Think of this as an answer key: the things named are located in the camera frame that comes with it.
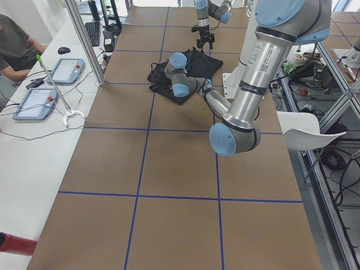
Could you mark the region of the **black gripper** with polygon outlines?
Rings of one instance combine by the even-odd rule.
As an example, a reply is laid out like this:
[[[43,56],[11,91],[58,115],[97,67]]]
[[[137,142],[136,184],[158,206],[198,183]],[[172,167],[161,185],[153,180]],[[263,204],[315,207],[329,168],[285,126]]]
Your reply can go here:
[[[210,25],[198,26],[194,25],[191,31],[199,32],[200,38],[196,40],[196,46],[198,49],[203,49],[206,43],[209,43],[209,48],[213,49],[213,43],[215,42],[214,34],[210,32]]]

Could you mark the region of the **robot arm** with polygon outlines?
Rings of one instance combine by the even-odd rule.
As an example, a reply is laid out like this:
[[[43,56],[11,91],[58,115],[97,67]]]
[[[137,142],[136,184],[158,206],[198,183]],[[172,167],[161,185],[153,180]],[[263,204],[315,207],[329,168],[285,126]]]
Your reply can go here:
[[[330,32],[331,1],[257,1],[251,16],[256,20],[250,58],[232,102],[215,90],[206,78],[188,76],[186,56],[174,53],[164,73],[176,97],[198,93],[221,121],[209,130],[212,149],[232,156],[255,149],[261,139],[253,121],[268,85],[291,46],[325,40]]]
[[[203,52],[204,45],[209,43],[213,49],[215,42],[214,34],[211,32],[209,17],[216,19],[219,23],[226,24],[231,18],[231,8],[235,1],[223,1],[220,6],[207,0],[194,1],[197,14],[197,24],[191,31],[199,32],[200,38],[196,40],[196,47]]]

